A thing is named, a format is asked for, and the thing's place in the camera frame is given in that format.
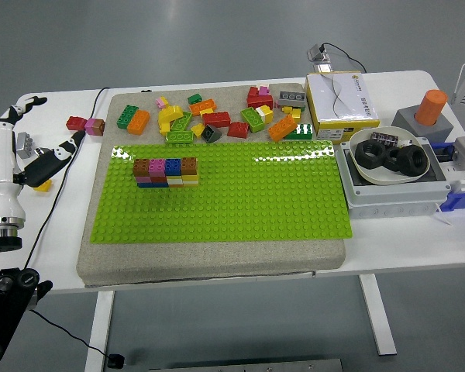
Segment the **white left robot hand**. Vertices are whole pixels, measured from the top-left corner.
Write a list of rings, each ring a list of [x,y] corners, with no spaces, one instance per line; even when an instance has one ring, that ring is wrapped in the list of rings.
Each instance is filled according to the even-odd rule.
[[[24,185],[39,187],[66,167],[78,151],[85,131],[77,131],[67,141],[37,157],[24,170],[16,159],[16,123],[34,106],[42,105],[46,98],[32,96],[9,106],[0,117],[0,226],[21,229],[26,213],[18,196]]]

